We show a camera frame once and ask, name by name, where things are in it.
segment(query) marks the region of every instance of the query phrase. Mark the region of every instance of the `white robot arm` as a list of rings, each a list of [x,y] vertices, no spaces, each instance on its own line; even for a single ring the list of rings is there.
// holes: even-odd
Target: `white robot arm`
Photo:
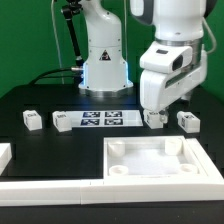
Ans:
[[[160,112],[202,83],[207,54],[202,47],[206,0],[130,0],[132,14],[155,25],[155,41],[140,59],[143,108]]]
[[[73,15],[83,11],[88,32],[88,59],[83,64],[82,94],[95,97],[116,97],[131,92],[133,83],[128,80],[127,62],[122,57],[120,19],[101,6],[101,0],[66,0],[63,14],[69,23],[74,50],[81,59],[75,30],[71,25]]]

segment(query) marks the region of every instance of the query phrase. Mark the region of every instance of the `white block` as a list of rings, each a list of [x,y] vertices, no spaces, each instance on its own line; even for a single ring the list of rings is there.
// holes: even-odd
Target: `white block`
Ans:
[[[0,144],[0,175],[12,158],[11,146],[9,143]]]
[[[30,131],[42,129],[41,116],[35,110],[26,110],[23,112],[24,124]]]
[[[53,113],[53,123],[59,132],[72,130],[71,119],[65,112],[55,111]]]
[[[169,156],[177,156],[182,152],[182,145],[180,138],[167,138],[165,140],[165,153]]]
[[[187,133],[200,132],[201,121],[190,112],[177,113],[178,125]]]
[[[144,121],[151,129],[163,128],[163,122],[161,122],[160,114],[154,113],[149,110],[144,110]]]
[[[111,157],[122,157],[125,154],[125,142],[121,140],[108,142],[108,154]]]

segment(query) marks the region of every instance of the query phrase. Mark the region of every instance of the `black table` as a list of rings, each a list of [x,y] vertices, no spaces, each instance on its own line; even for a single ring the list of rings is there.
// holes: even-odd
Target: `black table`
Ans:
[[[43,129],[30,132],[22,112],[36,110]],[[73,85],[18,86],[0,99],[0,142],[10,142],[13,159],[0,181],[99,179],[103,177],[103,138],[183,135],[197,138],[224,175],[224,106],[202,88],[190,104],[170,106],[163,129],[142,127],[73,128],[59,133],[54,111],[140,110],[138,88],[129,96],[97,99],[80,96]],[[190,111],[201,119],[201,132],[185,133],[177,112]],[[3,223],[223,223],[224,202],[166,202],[107,205],[0,208]]]

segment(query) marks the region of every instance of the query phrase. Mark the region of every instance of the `white card with markers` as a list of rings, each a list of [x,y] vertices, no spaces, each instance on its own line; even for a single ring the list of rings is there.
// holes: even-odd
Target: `white card with markers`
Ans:
[[[138,110],[66,111],[72,127],[130,127],[143,126]]]

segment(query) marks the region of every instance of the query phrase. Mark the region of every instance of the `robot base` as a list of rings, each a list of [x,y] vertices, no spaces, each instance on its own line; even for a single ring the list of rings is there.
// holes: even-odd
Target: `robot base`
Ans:
[[[79,93],[82,95],[87,95],[91,97],[120,97],[123,95],[131,95],[133,93],[133,83],[129,81],[128,85],[123,89],[118,89],[114,91],[105,90],[92,90],[88,88],[83,88],[82,83],[79,84]]]

